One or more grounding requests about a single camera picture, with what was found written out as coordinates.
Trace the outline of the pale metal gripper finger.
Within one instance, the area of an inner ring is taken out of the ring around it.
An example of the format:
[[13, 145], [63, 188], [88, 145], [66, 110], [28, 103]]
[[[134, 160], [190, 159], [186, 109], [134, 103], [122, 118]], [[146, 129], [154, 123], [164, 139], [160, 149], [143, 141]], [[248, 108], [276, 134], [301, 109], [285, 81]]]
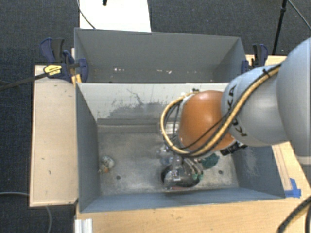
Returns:
[[179, 181], [180, 176], [177, 170], [169, 170], [163, 175], [163, 185], [166, 188], [172, 188], [177, 186]]

